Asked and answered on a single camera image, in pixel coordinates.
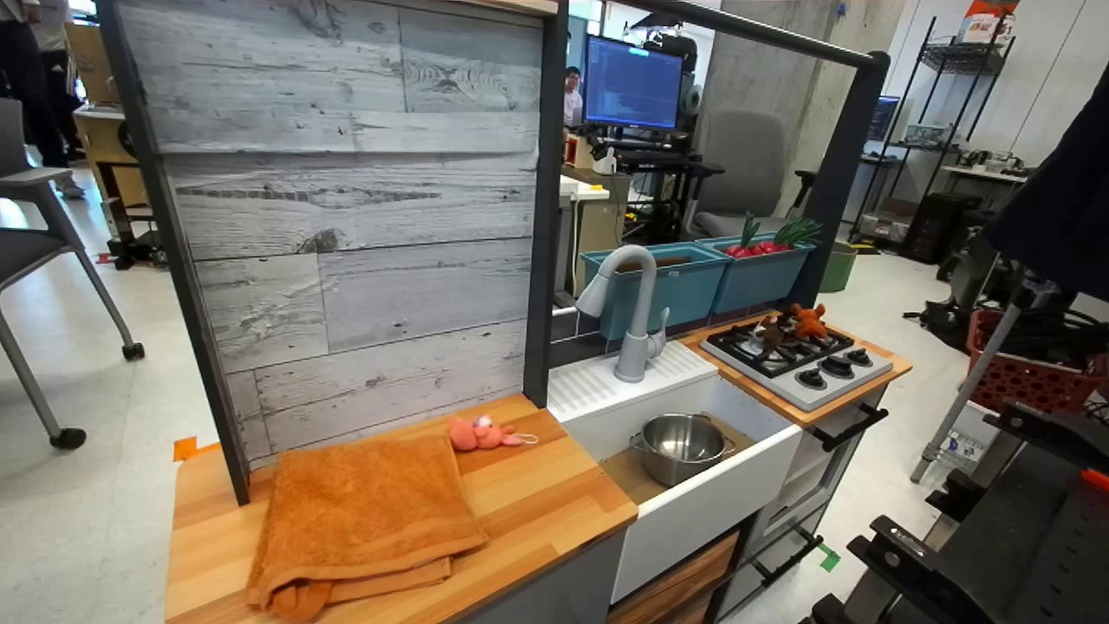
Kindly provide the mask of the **pink plush bunny toy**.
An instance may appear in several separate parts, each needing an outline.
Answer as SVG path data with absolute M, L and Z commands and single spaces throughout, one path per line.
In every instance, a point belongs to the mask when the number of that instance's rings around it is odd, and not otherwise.
M 508 425 L 499 425 L 491 414 L 476 414 L 476 418 L 453 414 L 447 436 L 456 455 L 533 442 L 533 434 L 515 434 Z

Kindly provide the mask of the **orange terry towel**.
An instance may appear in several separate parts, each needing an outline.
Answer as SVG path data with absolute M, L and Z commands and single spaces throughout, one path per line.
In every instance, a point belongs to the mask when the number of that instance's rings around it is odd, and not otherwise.
M 276 462 L 247 604 L 289 624 L 434 587 L 489 544 L 442 436 L 290 450 Z

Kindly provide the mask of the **orange plush bear toy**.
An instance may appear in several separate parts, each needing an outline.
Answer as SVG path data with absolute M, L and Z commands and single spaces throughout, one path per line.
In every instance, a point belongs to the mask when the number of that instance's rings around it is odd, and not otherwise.
M 828 325 L 825 325 L 825 305 L 789 305 L 789 314 L 792 314 L 792 331 L 798 336 L 828 336 Z

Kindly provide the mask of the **steel pot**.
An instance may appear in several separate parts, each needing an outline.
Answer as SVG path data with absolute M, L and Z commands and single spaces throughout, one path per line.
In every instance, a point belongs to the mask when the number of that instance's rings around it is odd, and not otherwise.
M 702 413 L 693 413 L 649 418 L 631 436 L 631 446 L 658 486 L 678 486 L 717 463 L 732 450 L 732 441 Z

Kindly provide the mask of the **white toy sink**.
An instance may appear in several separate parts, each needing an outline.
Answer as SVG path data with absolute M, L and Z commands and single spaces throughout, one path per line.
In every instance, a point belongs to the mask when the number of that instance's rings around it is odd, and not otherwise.
M 667 343 L 638 385 L 619 382 L 611 355 L 555 368 L 549 413 L 638 507 L 613 604 L 760 511 L 801 442 L 798 422 L 684 343 Z

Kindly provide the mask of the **grey toy faucet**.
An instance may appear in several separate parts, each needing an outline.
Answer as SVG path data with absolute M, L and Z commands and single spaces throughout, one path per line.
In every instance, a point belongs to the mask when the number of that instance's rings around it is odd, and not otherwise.
M 611 279 L 619 264 L 638 268 L 638 293 L 635 293 L 635 307 L 631 307 L 631 321 L 626 321 L 619 354 L 613 361 L 613 377 L 625 385 L 638 385 L 643 377 L 649 365 L 667 346 L 667 331 L 649 328 L 654 279 L 658 279 L 658 264 L 654 264 L 650 248 L 638 247 L 638 243 L 625 243 L 625 247 L 611 248 L 603 257 L 600 269 L 594 273 L 594 279 L 580 292 L 575 307 L 583 314 L 603 314 L 608 292 L 611 292 Z

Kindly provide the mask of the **left teal planter box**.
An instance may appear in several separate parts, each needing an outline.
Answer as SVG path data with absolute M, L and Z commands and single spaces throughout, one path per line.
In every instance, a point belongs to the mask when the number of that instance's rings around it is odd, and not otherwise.
M 699 243 L 654 243 L 658 264 L 654 300 L 649 328 L 699 321 L 715 307 L 717 283 L 725 276 L 725 261 Z M 608 307 L 600 314 L 600 331 L 619 339 L 631 321 L 638 293 L 638 269 L 625 264 L 608 292 Z

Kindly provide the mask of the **teal planter box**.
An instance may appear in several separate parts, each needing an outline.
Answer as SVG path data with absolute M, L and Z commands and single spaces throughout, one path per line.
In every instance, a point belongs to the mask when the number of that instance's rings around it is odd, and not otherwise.
M 760 239 L 752 253 L 735 257 L 735 239 L 702 239 L 702 248 L 725 261 L 725 276 L 715 293 L 715 310 L 749 310 L 782 300 L 806 261 L 798 247 Z
M 654 243 L 658 264 L 654 300 L 649 328 L 699 321 L 715 307 L 717 283 L 725 276 L 725 261 L 699 243 Z M 625 264 L 608 292 L 608 307 L 600 314 L 600 331 L 619 339 L 631 321 L 638 293 L 638 269 Z

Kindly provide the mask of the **right teal planter box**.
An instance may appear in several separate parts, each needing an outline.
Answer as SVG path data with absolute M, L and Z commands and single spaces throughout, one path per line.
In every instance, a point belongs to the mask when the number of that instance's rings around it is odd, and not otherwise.
M 749 310 L 782 300 L 806 261 L 798 247 L 760 239 L 752 253 L 735 257 L 735 239 L 702 239 L 702 248 L 725 261 L 725 276 L 715 293 L 715 310 Z

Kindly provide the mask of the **computer monitor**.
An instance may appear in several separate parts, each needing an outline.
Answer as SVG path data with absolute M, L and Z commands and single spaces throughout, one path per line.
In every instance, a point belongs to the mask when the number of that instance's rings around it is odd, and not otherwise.
M 583 116 L 590 124 L 672 132 L 678 116 L 684 58 L 654 47 L 590 39 Z

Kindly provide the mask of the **grey wood backsplash panel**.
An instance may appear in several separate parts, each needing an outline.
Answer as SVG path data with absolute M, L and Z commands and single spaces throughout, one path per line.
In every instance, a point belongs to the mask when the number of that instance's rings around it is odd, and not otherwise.
M 456 0 L 114 0 L 251 462 L 524 385 L 541 24 Z

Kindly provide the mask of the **grey office chair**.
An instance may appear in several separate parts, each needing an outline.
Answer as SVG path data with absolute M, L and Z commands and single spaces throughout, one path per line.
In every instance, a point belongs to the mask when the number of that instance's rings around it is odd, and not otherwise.
M 782 124 L 760 110 L 722 110 L 699 156 L 715 166 L 693 206 L 693 228 L 702 235 L 735 235 L 749 218 L 771 218 L 786 173 Z

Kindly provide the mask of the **toy stove top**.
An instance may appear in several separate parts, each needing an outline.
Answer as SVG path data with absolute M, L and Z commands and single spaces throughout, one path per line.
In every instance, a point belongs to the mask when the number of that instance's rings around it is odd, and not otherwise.
M 840 328 L 792 336 L 786 321 L 772 320 L 717 328 L 702 346 L 798 410 L 817 410 L 893 368 L 891 355 Z

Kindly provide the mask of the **red crate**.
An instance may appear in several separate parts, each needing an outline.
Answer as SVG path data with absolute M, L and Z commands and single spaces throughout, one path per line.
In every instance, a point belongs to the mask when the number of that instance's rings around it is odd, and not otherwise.
M 970 398 L 984 410 L 1024 400 L 1051 414 L 1071 414 L 1104 389 L 1104 355 L 1104 325 L 1067 310 L 1062 328 L 1011 328 Z

